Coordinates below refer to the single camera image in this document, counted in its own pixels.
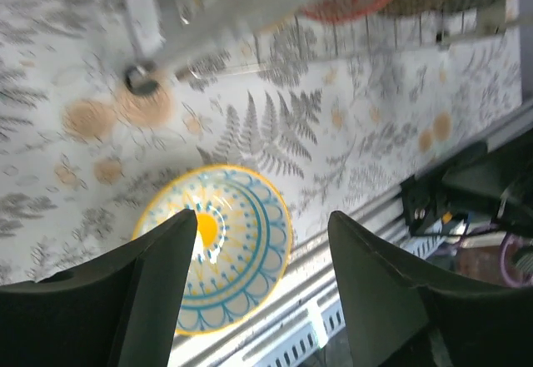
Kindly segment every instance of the floral tablecloth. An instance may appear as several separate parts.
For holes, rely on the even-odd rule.
[[[265,55],[289,57],[295,35],[309,57],[328,52],[326,31],[300,25],[268,33]],[[160,188],[212,163],[267,176],[298,245],[521,102],[515,31],[448,51],[162,77],[135,97],[123,69],[160,43],[152,0],[0,0],[0,285],[129,241]],[[244,41],[211,63],[256,56]]]

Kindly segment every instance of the yellow and blue plate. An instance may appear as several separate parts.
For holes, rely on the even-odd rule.
[[[283,276],[291,220],[278,190],[239,166],[208,166],[163,188],[133,239],[183,209],[197,214],[197,238],[176,332],[198,335],[242,320]]]

